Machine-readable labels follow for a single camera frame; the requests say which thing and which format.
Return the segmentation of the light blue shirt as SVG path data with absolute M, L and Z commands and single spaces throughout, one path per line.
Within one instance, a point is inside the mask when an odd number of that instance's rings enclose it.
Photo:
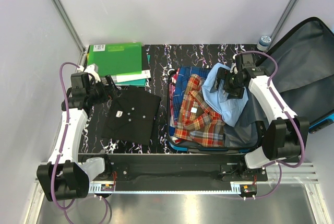
M 228 99 L 228 93 L 223 90 L 224 80 L 220 82 L 217 91 L 210 92 L 216 81 L 219 68 L 230 71 L 229 67 L 221 63 L 215 64 L 201 87 L 202 95 L 204 101 L 222 116 L 222 120 L 227 125 L 234 127 L 248 102 L 248 95 L 244 91 L 241 99 Z

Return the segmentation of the black shirt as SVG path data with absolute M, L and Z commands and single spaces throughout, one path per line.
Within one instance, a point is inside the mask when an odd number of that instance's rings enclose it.
M 161 97 L 130 86 L 112 100 L 101 137 L 148 146 Z

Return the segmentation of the brown plaid shirt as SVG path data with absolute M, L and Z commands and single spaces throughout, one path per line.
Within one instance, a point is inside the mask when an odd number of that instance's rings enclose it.
M 174 137 L 203 147 L 224 146 L 224 126 L 221 114 L 209 106 L 202 94 L 203 79 L 192 74 L 175 126 Z

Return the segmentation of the blue plaid shirt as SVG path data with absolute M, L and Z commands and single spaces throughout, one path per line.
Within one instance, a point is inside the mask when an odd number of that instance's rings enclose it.
M 179 68 L 179 74 L 177 77 L 175 93 L 173 95 L 173 101 L 170 103 L 170 127 L 172 130 L 169 130 L 170 134 L 173 134 L 173 137 L 178 139 L 188 140 L 190 138 L 187 137 L 177 137 L 176 136 L 176 123 L 178 120 L 178 116 L 180 113 L 181 105 L 183 102 L 185 90 L 192 74 L 199 75 L 202 80 L 205 80 L 210 72 L 210 69 L 195 67 L 195 66 L 182 66 Z

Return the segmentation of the blue suitcase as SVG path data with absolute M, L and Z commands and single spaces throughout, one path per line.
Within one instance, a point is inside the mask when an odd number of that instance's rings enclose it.
M 174 150 L 246 152 L 306 143 L 333 115 L 333 32 L 307 18 L 266 53 L 236 53 L 231 66 L 171 70 L 168 93 Z

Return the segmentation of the pink camouflage shirt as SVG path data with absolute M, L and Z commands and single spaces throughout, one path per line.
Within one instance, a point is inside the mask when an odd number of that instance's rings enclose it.
M 172 101 L 173 101 L 173 95 L 175 93 L 176 82 L 177 82 L 177 77 L 178 77 L 179 71 L 180 71 L 179 68 L 169 70 L 169 75 L 170 75 L 170 82 L 169 82 L 170 103 L 172 103 Z

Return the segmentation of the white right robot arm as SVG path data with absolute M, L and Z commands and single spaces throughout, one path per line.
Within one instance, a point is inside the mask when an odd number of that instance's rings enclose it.
M 237 167 L 238 177 L 249 180 L 256 169 L 264 169 L 274 163 L 287 165 L 286 158 L 300 157 L 297 166 L 304 160 L 309 121 L 299 117 L 283 100 L 272 79 L 278 71 L 274 64 L 273 73 L 257 66 L 256 51 L 246 51 L 235 55 L 230 70 L 219 68 L 212 91 L 220 87 L 229 99 L 241 99 L 248 90 L 259 102 L 269 123 L 261 146 L 244 156 L 245 162 Z

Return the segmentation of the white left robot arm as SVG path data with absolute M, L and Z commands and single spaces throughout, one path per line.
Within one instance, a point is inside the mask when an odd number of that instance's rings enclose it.
M 71 86 L 64 89 L 62 124 L 54 150 L 46 164 L 37 168 L 37 178 L 48 201 L 85 198 L 90 183 L 97 178 L 107 180 L 114 175 L 107 155 L 78 159 L 81 136 L 91 109 L 112 97 L 112 84 L 104 85 L 94 71 L 74 73 Z

